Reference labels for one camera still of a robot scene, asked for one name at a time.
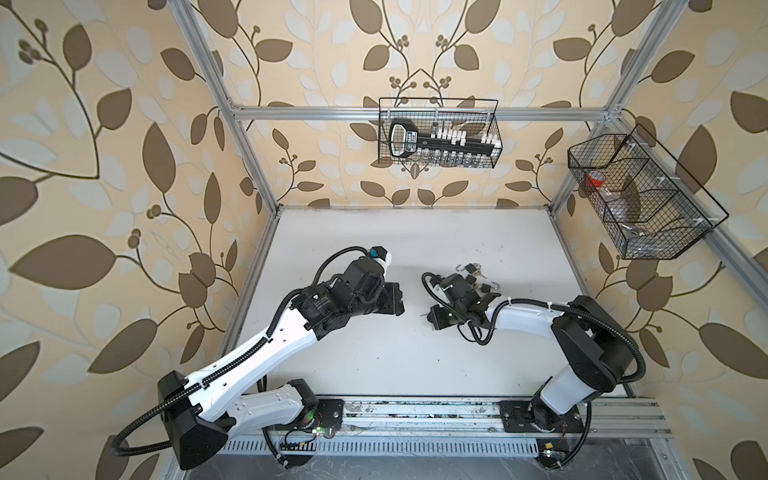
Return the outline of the black padlock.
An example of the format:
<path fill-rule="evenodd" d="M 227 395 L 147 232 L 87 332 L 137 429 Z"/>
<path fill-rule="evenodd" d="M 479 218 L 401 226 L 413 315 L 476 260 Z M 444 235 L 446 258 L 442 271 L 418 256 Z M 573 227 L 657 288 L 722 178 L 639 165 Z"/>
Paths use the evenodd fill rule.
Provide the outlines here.
<path fill-rule="evenodd" d="M 500 285 L 496 282 L 482 283 L 479 287 L 482 293 L 490 293 L 500 289 Z"/>

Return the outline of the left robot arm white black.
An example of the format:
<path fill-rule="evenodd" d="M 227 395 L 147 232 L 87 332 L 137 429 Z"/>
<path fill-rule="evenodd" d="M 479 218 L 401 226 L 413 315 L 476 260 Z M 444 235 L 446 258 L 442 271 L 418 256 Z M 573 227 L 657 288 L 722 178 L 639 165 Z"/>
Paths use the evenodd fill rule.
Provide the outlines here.
<path fill-rule="evenodd" d="M 172 371 L 162 377 L 158 405 L 113 438 L 111 454 L 130 457 L 170 449 L 179 468 L 190 470 L 239 433 L 307 417 L 317 399 L 304 380 L 259 393 L 251 387 L 353 317 L 404 312 L 399 284 L 386 279 L 391 253 L 382 246 L 354 250 L 360 256 L 343 273 L 327 281 L 315 276 L 308 286 L 290 291 L 269 325 L 239 347 L 187 376 Z"/>

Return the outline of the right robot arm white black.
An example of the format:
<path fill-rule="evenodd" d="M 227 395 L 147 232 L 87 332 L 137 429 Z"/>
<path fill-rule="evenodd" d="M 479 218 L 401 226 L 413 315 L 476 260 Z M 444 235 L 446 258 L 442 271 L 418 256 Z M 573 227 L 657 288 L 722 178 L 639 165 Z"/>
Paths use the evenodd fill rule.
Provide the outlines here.
<path fill-rule="evenodd" d="M 619 384 L 642 379 L 646 361 L 637 342 L 595 299 L 579 295 L 567 303 L 503 297 L 478 287 L 470 275 L 421 275 L 435 301 L 427 320 L 436 330 L 458 329 L 462 337 L 487 346 L 499 331 L 533 335 L 557 345 L 565 366 L 546 380 L 519 414 L 541 432 L 551 432 L 598 396 Z"/>

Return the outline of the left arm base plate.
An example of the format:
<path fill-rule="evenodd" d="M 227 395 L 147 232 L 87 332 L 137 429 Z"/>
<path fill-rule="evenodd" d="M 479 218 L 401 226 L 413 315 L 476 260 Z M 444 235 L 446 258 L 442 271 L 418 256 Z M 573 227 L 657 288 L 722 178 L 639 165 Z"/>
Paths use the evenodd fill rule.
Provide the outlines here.
<path fill-rule="evenodd" d="M 277 431 L 317 430 L 321 433 L 328 430 L 337 431 L 343 422 L 345 401 L 341 398 L 320 398 L 318 403 L 302 411 L 292 422 L 284 425 L 274 425 Z"/>

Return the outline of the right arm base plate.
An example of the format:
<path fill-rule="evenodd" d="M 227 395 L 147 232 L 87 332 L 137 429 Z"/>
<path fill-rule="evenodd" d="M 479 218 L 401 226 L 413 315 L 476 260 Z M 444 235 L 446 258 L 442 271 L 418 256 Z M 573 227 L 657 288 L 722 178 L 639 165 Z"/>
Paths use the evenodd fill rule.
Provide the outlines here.
<path fill-rule="evenodd" d="M 585 417 L 573 406 L 564 414 L 550 410 L 544 403 L 530 400 L 503 400 L 499 414 L 506 433 L 562 434 L 582 433 Z"/>

